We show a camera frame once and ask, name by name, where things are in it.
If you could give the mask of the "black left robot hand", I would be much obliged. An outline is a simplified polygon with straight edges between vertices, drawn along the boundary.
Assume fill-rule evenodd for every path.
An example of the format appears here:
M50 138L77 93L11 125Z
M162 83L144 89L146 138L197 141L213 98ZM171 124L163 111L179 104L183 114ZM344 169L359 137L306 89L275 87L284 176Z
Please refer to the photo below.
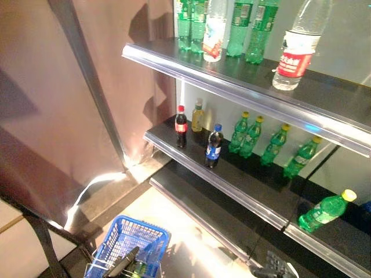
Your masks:
M114 266L109 268L108 271L105 272L103 277L120 277L123 274L123 271L129 266L135 259L137 253L139 252L140 247L134 247L130 252L128 252L123 258L118 257L114 263Z

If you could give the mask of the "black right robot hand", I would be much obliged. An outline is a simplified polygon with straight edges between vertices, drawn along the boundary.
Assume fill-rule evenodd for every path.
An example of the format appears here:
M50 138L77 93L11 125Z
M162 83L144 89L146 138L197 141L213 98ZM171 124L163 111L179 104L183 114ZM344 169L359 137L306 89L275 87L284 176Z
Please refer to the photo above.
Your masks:
M289 265L272 251L267 251L265 267L250 266L249 269L255 277L296 277Z

